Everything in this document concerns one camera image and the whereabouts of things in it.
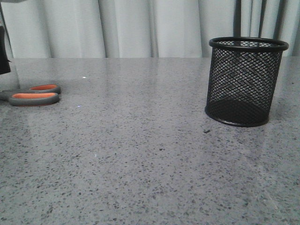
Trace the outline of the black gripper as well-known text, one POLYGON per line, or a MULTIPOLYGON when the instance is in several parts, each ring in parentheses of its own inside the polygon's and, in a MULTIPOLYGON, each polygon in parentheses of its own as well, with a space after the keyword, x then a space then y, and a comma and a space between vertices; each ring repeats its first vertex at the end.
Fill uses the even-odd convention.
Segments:
POLYGON ((10 61, 8 60, 6 48, 5 48, 5 29, 0 26, 0 74, 6 74, 11 72, 10 61))

